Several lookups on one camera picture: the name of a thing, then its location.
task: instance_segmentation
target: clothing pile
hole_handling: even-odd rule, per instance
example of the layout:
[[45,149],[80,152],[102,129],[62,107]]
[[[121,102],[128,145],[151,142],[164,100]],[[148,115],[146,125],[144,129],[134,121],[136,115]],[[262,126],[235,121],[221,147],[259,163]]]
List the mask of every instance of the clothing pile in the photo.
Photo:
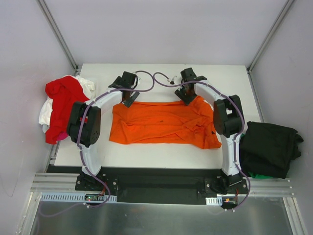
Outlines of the clothing pile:
[[134,102],[113,107],[110,141],[130,143],[189,143],[199,148],[219,148],[213,110],[200,96],[188,106],[183,101]]
[[286,178],[291,160],[301,156],[303,139],[292,128],[248,122],[240,140],[240,165],[245,174]]
[[46,84],[48,95],[39,114],[39,124],[43,125],[45,141],[56,144],[67,137],[66,129],[74,102],[94,99],[95,84],[80,76],[65,76]]

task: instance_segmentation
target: gray wall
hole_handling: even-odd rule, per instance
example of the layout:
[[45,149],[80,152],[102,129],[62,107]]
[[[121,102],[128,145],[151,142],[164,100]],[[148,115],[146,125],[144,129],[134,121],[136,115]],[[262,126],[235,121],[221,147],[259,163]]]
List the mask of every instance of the gray wall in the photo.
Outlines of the gray wall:
[[0,234],[10,235],[47,160],[45,84],[73,70],[34,0],[0,2],[0,38]]
[[289,176],[309,234],[313,231],[313,1],[297,0],[252,79],[265,121],[293,127],[305,142]]
[[46,0],[82,63],[246,65],[286,0]]

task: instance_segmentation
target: orange cloth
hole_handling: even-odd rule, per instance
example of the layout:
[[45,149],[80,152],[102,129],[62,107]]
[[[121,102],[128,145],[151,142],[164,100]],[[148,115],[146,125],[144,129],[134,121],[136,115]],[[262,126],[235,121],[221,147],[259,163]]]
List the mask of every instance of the orange cloth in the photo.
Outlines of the orange cloth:
[[197,96],[188,106],[134,102],[113,107],[110,141],[130,143],[190,143],[199,148],[219,148],[213,125],[213,110]]

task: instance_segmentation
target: white table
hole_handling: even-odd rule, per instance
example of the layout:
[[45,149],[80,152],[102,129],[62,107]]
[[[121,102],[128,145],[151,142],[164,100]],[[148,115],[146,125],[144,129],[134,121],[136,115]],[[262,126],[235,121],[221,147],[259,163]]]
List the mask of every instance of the white table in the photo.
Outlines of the white table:
[[[249,78],[244,66],[225,65],[156,65],[156,64],[83,64],[80,75],[96,83],[97,95],[103,93],[124,71],[156,71],[177,76],[180,72],[192,67],[197,76],[205,76],[210,83],[223,94],[237,94],[242,103],[246,122],[260,121]],[[139,73],[141,82],[138,89],[147,89],[151,85],[149,75]],[[168,84],[166,79],[157,75],[158,80]],[[174,94],[177,88],[165,88],[156,84],[152,91],[141,93],[137,101],[169,102],[179,98]],[[98,153],[102,166],[107,167],[147,167],[147,168],[193,168],[218,169],[222,166],[222,148],[200,149],[191,144],[129,144],[123,145],[109,141],[112,125],[112,110],[103,114],[101,135],[97,141]],[[61,141],[57,157],[57,166],[81,166],[78,148],[68,137]]]

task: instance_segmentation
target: black garment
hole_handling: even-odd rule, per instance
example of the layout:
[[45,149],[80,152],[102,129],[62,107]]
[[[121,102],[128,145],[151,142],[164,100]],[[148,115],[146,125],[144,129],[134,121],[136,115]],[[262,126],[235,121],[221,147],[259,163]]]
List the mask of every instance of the black garment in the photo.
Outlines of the black garment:
[[275,124],[248,122],[240,141],[240,164],[244,173],[285,179],[291,160],[301,156],[297,131]]

